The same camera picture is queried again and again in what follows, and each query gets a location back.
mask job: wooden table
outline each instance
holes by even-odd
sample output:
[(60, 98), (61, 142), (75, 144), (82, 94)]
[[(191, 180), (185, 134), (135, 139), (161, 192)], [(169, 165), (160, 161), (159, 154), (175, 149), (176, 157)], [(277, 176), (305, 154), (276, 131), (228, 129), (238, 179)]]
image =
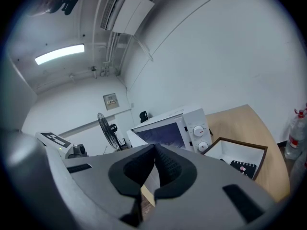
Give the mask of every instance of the wooden table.
[[(276, 202), (289, 195), (290, 182), (283, 156), (268, 128), (249, 105), (206, 115), (206, 118), (213, 133), (212, 142), (224, 137), (268, 147), (256, 183)], [(154, 197), (145, 186), (142, 193), (154, 205)]]

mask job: microwave window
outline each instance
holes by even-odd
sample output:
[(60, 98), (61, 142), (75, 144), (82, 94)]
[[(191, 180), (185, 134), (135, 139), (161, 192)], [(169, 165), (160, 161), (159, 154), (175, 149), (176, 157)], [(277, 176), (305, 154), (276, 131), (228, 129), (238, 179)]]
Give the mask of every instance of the microwave window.
[(148, 144), (160, 143), (163, 145), (185, 149), (177, 123), (141, 131), (136, 134)]

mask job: ceiling light fixture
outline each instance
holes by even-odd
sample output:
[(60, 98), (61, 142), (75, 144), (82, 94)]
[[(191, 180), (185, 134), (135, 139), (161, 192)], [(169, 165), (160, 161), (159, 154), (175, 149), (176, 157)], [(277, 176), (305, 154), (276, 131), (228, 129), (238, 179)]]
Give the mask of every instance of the ceiling light fixture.
[(42, 56), (36, 57), (35, 61), (38, 65), (43, 64), (52, 59), (56, 59), (62, 56), (67, 56), (76, 53), (84, 52), (84, 44), (74, 45), (66, 48), (61, 48), (50, 53), (44, 54)]

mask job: pipe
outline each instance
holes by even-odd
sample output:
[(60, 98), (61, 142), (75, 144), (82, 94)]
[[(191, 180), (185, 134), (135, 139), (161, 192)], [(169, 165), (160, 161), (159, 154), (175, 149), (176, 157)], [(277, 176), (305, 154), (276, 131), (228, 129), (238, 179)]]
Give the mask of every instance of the pipe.
[(117, 37), (117, 33), (115, 33), (114, 36), (113, 36), (113, 38), (112, 38), (112, 43), (111, 43), (111, 48), (110, 48), (111, 51), (110, 51), (110, 53), (109, 53), (109, 59), (108, 59), (108, 61), (111, 61), (112, 54), (113, 54), (113, 51), (114, 51), (114, 49), (113, 49), (113, 47), (114, 47), (114, 42), (115, 42), (116, 37)]
[(83, 1), (79, 1), (79, 8), (78, 8), (78, 22), (77, 22), (77, 36), (78, 39), (80, 39), (80, 27), (81, 27), (81, 13), (82, 13), (82, 7), (83, 7)]
[(108, 41), (107, 47), (106, 47), (106, 62), (109, 62), (108, 58), (109, 58), (109, 51), (110, 51), (110, 47), (111, 47), (112, 35), (113, 35), (113, 32), (111, 31), (110, 36), (109, 36), (109, 41)]
[(120, 75), (120, 72), (121, 72), (121, 68), (122, 68), (122, 65), (123, 65), (123, 62), (124, 62), (124, 59), (126, 57), (126, 53), (127, 53), (127, 49), (130, 45), (130, 42), (131, 42), (131, 39), (132, 39), (132, 36), (129, 38), (129, 41), (127, 42), (127, 46), (125, 48), (125, 51), (124, 51), (124, 54), (123, 54), (123, 57), (121, 58), (121, 61), (120, 61), (120, 65), (119, 65), (119, 69), (118, 69), (118, 74)]
[(94, 63), (94, 43), (95, 43), (95, 31), (96, 31), (96, 22), (99, 12), (99, 7), (101, 4), (101, 0), (98, 0), (97, 6), (96, 6), (96, 12), (94, 17), (94, 24), (93, 24), (93, 36), (92, 36), (92, 57), (93, 57), (93, 63)]
[(115, 54), (116, 54), (116, 50), (117, 50), (117, 45), (118, 45), (118, 42), (119, 42), (119, 39), (120, 39), (120, 33), (117, 33), (116, 35), (116, 39), (115, 39), (115, 43), (114, 43), (114, 47), (113, 47), (113, 54), (112, 54), (112, 63), (111, 63), (111, 66), (113, 67), (113, 61), (114, 61), (114, 57), (115, 57)]

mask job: ceiling pipe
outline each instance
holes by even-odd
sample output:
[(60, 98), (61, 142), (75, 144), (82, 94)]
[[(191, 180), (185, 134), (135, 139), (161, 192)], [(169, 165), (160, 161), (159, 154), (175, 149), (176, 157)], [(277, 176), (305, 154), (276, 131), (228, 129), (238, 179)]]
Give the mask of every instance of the ceiling pipe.
[(77, 22), (77, 36), (78, 36), (78, 40), (80, 40), (80, 27), (81, 27), (81, 14), (82, 14), (82, 7), (83, 7), (83, 1), (84, 0), (80, 0), (79, 4), (78, 4), (78, 22)]
[(94, 73), (94, 78), (97, 79), (97, 75), (96, 75), (97, 68), (95, 66), (92, 66), (91, 71)]
[(115, 38), (115, 42), (114, 42), (114, 46), (113, 46), (113, 49), (112, 49), (112, 58), (111, 58), (111, 66), (113, 66), (113, 62), (114, 62), (114, 57), (115, 57), (115, 54), (116, 54), (116, 51), (117, 51), (117, 45), (118, 45), (118, 42), (119, 42), (119, 39), (120, 39), (120, 36), (121, 34), (120, 33), (117, 33), (116, 34), (116, 38)]
[(107, 43), (107, 47), (106, 47), (106, 62), (110, 62), (109, 52), (110, 52), (110, 48), (111, 48), (112, 37), (113, 37), (113, 32), (111, 31), (110, 36), (109, 36), (109, 40), (108, 40), (108, 43)]
[(130, 45), (131, 39), (132, 39), (132, 36), (130, 36), (129, 41), (128, 41), (128, 43), (127, 43), (127, 47), (125, 48), (123, 57), (121, 58), (120, 65), (119, 65), (119, 69), (118, 69), (118, 74), (119, 74), (119, 75), (121, 74), (121, 68), (122, 68), (122, 66), (123, 66), (123, 61), (124, 61), (124, 59), (125, 59), (125, 57), (126, 57), (127, 49), (128, 49), (128, 47), (129, 47), (129, 45)]
[(101, 4), (101, 0), (98, 0), (97, 6), (96, 6), (96, 12), (94, 17), (94, 24), (93, 24), (93, 36), (92, 36), (92, 57), (93, 57), (93, 63), (94, 63), (94, 43), (95, 43), (95, 31), (96, 31), (96, 22), (99, 12), (99, 7)]

